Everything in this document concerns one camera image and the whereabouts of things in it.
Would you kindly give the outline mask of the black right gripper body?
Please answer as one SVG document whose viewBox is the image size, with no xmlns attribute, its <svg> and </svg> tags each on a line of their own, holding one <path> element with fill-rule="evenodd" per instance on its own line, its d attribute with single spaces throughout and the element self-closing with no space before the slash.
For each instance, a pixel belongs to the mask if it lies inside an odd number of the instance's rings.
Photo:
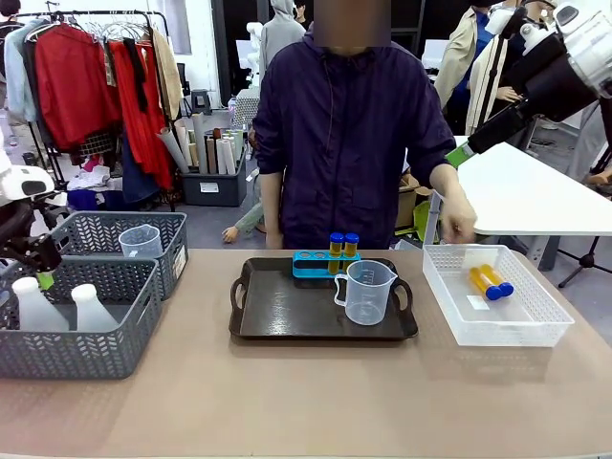
<svg viewBox="0 0 612 459">
<path fill-rule="evenodd" d="M 508 105 L 484 122 L 468 138 L 474 153 L 482 154 L 502 142 L 526 151 L 536 128 L 537 113 L 525 98 Z"/>
</svg>

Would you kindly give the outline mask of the person's left hand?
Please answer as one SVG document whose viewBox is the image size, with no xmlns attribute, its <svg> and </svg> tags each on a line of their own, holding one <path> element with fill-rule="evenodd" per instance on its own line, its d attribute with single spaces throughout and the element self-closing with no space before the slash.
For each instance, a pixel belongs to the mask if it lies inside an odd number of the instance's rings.
<svg viewBox="0 0 612 459">
<path fill-rule="evenodd" d="M 476 213 L 467 200 L 446 200 L 441 210 L 443 240 L 450 244 L 474 241 Z"/>
</svg>

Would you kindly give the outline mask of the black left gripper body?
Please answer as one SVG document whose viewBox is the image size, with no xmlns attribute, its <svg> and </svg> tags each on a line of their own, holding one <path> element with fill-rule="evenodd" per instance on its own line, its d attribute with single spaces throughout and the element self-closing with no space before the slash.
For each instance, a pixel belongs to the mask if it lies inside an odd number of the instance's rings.
<svg viewBox="0 0 612 459">
<path fill-rule="evenodd" d="M 50 273 L 61 263 L 62 258 L 50 234 L 27 237 L 24 239 L 22 262 L 38 273 Z"/>
</svg>

